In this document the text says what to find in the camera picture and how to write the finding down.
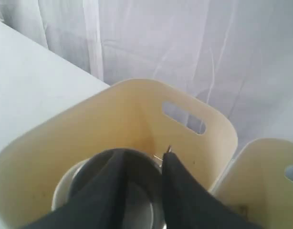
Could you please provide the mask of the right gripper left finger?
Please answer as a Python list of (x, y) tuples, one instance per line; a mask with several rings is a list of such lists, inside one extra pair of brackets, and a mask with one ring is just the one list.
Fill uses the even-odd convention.
[(113, 153), (99, 175), (57, 210), (26, 229), (120, 229), (124, 217), (124, 153)]

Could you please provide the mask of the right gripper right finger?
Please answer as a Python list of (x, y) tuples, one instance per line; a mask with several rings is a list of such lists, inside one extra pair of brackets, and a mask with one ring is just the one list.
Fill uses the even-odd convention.
[(162, 191), (169, 229), (258, 229), (214, 198), (173, 152), (163, 155)]

